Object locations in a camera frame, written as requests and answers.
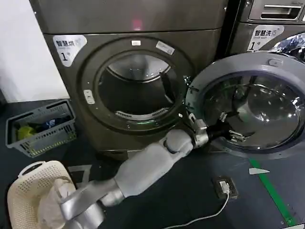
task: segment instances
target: electrical socket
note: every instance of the electrical socket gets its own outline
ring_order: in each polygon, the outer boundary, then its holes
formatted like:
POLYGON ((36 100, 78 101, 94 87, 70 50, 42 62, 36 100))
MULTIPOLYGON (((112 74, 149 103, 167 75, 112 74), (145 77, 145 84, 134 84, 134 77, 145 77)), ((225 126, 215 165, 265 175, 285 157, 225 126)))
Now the electrical socket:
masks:
POLYGON ((226 189, 226 187, 224 186, 225 184, 229 185, 229 198, 236 199, 238 197, 238 191, 236 189, 235 183, 230 177, 216 177, 213 179, 213 184, 219 199, 226 199, 227 197, 227 194, 224 193, 224 190, 226 189))

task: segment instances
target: white wall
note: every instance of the white wall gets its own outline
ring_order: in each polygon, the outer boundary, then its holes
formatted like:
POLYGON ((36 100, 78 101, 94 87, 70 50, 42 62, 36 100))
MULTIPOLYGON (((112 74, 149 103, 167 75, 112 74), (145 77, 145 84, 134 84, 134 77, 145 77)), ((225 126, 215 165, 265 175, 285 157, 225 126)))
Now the white wall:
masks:
POLYGON ((0 0, 0 88, 9 103, 68 97, 28 0, 0 0))

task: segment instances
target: gray plastic basket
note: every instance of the gray plastic basket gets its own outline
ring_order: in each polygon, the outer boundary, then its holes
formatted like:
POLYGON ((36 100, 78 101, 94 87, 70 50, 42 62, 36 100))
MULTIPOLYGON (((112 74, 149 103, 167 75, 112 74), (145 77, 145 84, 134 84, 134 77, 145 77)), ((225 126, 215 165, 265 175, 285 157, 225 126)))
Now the gray plastic basket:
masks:
POLYGON ((69 101, 60 100, 9 118, 6 121, 6 146, 15 148, 29 157, 39 156, 52 148, 74 140, 76 138, 74 123, 75 114, 69 101), (63 115, 69 115, 71 120, 18 141, 16 126, 24 126, 27 123, 44 123, 63 115))

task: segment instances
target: number 1 sticker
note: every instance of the number 1 sticker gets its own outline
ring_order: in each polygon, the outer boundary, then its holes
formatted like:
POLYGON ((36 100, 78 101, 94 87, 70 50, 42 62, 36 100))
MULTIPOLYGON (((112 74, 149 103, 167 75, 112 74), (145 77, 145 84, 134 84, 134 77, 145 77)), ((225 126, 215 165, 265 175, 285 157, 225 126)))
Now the number 1 sticker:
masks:
POLYGON ((78 52, 87 44, 87 39, 83 35, 56 35, 53 42, 61 63, 70 67, 78 52))
POLYGON ((260 50, 265 44, 284 32, 284 25, 258 25, 253 31, 247 51, 260 50))

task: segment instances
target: white cable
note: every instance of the white cable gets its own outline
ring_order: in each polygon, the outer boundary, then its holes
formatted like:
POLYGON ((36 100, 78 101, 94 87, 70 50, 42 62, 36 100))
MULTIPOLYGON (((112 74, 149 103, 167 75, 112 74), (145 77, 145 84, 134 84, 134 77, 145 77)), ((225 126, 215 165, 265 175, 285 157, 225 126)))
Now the white cable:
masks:
POLYGON ((163 228, 163 229, 171 229, 171 228, 186 227, 186 226, 189 226, 190 224, 195 223, 195 222, 197 222, 197 221, 200 221, 200 220, 203 220, 203 219, 209 219, 209 218, 218 216, 218 215, 223 211, 224 207, 225 207, 225 206, 227 205, 227 203, 228 203, 228 200, 229 200, 229 193, 226 193, 226 194, 227 194, 227 199, 225 200, 224 205, 221 207, 221 209, 220 209, 216 214, 210 215, 210 216, 205 216, 205 217, 196 218, 196 219, 193 219, 192 221, 189 221, 188 223, 179 224, 179 225, 174 225, 174 226, 169 226, 169 227, 166 227, 166 228, 163 228))

